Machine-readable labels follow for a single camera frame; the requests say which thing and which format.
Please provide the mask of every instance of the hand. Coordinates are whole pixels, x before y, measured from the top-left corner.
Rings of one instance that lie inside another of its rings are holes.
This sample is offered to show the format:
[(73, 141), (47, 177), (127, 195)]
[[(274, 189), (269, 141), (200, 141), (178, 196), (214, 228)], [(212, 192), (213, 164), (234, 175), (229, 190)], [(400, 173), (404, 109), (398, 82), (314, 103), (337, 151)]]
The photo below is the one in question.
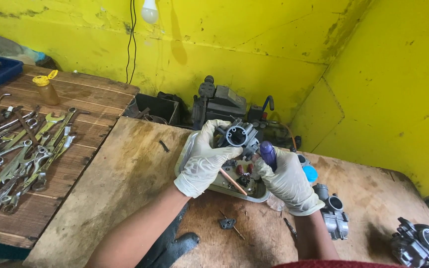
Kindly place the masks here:
[(228, 121), (219, 119), (208, 120), (194, 140), (190, 159), (180, 175), (175, 179), (175, 185), (187, 197), (197, 198), (215, 181), (218, 171), (224, 162), (233, 159), (243, 152), (241, 147), (223, 147), (212, 149), (215, 129), (228, 128)]
[(266, 188), (277, 198), (284, 201), (289, 213), (294, 216), (307, 216), (325, 206), (314, 193), (302, 170), (299, 158), (295, 153), (276, 151), (277, 170), (273, 172), (262, 158), (255, 160), (254, 169), (261, 176)]

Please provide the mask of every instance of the blue container lid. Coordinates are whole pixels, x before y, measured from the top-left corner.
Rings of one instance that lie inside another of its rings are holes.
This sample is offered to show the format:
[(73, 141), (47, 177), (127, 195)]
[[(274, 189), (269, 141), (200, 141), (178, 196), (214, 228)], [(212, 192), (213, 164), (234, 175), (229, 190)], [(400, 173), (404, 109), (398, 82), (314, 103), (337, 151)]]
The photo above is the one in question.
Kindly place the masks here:
[(313, 166), (305, 166), (302, 168), (304, 173), (306, 174), (307, 180), (309, 182), (314, 182), (317, 180), (317, 177), (319, 176), (317, 174), (317, 170)]

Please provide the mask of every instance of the forearm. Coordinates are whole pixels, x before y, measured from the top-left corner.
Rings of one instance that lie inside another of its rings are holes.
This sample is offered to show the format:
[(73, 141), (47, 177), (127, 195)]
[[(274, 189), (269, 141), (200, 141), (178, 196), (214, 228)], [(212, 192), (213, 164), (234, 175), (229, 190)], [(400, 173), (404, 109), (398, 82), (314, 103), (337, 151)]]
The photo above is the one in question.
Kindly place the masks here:
[(189, 199), (171, 184), (107, 233), (85, 267), (134, 268)]
[(340, 259), (319, 210), (309, 216), (294, 216), (294, 222), (299, 259)]

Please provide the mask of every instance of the wooden table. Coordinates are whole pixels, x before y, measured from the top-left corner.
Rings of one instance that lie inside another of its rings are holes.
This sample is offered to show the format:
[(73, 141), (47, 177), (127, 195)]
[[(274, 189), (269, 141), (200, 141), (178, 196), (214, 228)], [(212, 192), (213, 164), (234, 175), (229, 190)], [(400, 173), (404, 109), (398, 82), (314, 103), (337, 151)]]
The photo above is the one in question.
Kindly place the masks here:
[(72, 129), (78, 133), (77, 138), (67, 152), (51, 165), (48, 189), (28, 192), (21, 198), (21, 205), (13, 215), (0, 212), (0, 243), (11, 246), (33, 247), (125, 107), (139, 91), (138, 87), (101, 77), (59, 72), (51, 83), (61, 98), (61, 104), (48, 106), (37, 93), (32, 79), (50, 72), (49, 69), (25, 65), (23, 74), (0, 86), (0, 96), (3, 93), (12, 94), (1, 101), (0, 110), (10, 105), (22, 105), (23, 113), (27, 113), (39, 104), (40, 119), (50, 112), (56, 115), (67, 112), (69, 107), (91, 114), (80, 114), (75, 118)]
[[(80, 268), (105, 233), (152, 200), (175, 179), (174, 167), (190, 131), (121, 117), (54, 220), (24, 262), (38, 268)], [(158, 143), (162, 140), (170, 152)], [(305, 154), (318, 182), (338, 193), (350, 217), (349, 239), (334, 241), (341, 258), (397, 263), (389, 240), (402, 216), (429, 224), (429, 210), (403, 174), (335, 158)], [(270, 209), (206, 191), (192, 199), (179, 234), (195, 232), (200, 244), (173, 265), (267, 268), (297, 260), (283, 217)], [(246, 237), (219, 227), (218, 210), (237, 219)]]

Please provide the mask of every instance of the yellow bottle cap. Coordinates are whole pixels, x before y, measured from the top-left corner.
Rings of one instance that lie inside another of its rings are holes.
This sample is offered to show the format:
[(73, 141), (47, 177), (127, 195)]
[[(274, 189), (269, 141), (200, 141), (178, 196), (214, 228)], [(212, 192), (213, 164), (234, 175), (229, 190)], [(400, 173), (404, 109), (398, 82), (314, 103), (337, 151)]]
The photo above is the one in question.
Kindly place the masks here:
[(53, 70), (48, 76), (40, 75), (33, 78), (33, 82), (38, 86), (45, 86), (49, 84), (49, 79), (56, 77), (58, 70)]

